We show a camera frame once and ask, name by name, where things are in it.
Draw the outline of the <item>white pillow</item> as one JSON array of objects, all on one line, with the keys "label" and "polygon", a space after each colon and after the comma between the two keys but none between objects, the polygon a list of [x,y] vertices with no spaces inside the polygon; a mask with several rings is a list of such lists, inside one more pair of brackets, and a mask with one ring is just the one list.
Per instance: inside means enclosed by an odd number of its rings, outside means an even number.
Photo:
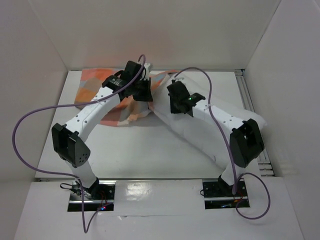
[{"label": "white pillow", "polygon": [[253,119],[262,130],[266,121],[262,116],[243,108],[239,108],[218,97],[206,100],[206,111],[203,117],[176,115],[169,117],[169,98],[167,86],[173,77],[164,74],[151,81],[153,102],[150,108],[154,114],[168,125],[176,134],[191,145],[209,156],[217,166],[225,170],[231,166],[229,153],[223,136],[230,136],[232,129],[240,127],[244,121]]}]

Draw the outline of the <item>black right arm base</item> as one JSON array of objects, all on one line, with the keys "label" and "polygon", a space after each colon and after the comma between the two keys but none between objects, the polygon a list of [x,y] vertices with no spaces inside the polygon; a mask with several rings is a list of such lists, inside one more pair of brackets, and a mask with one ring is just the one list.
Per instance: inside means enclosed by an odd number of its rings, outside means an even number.
[{"label": "black right arm base", "polygon": [[232,193],[232,188],[224,187],[217,179],[204,180],[199,194],[204,198],[206,210],[231,209],[237,204],[239,208],[250,207],[247,187],[243,180],[238,182],[236,194]]}]

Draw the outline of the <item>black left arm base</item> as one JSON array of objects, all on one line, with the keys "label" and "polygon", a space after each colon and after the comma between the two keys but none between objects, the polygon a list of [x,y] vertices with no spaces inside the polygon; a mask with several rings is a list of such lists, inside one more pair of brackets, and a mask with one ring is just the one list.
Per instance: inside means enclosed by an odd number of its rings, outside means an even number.
[{"label": "black left arm base", "polygon": [[[70,191],[68,200],[68,212],[81,212],[82,211],[82,194],[80,184],[74,181],[70,183],[61,183],[59,186],[63,190]],[[115,181],[101,180],[97,189],[91,193],[88,189],[84,189],[84,211],[95,212],[96,210],[102,212],[112,212],[114,210],[115,200]]]}]

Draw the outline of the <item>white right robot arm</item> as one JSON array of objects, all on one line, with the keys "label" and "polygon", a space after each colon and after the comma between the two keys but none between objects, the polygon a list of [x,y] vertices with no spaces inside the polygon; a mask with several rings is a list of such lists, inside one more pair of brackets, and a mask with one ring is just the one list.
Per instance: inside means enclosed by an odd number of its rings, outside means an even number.
[{"label": "white right robot arm", "polygon": [[220,168],[222,181],[218,190],[230,196],[236,189],[235,178],[242,168],[231,163],[228,144],[233,129],[253,119],[261,130],[265,120],[244,109],[239,109],[203,90],[187,78],[168,81],[153,96],[154,113],[176,134],[209,156]]}]

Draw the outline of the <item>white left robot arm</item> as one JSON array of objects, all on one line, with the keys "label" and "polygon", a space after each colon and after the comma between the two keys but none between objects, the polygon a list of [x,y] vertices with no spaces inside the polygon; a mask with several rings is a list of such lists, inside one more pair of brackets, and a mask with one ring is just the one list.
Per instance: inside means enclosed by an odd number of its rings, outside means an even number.
[{"label": "white left robot arm", "polygon": [[123,70],[111,73],[100,84],[88,104],[65,124],[51,128],[54,151],[70,167],[72,174],[82,183],[81,194],[88,200],[97,197],[99,179],[89,164],[91,151],[86,141],[103,117],[123,100],[132,97],[138,102],[152,100],[150,63],[129,60]]}]

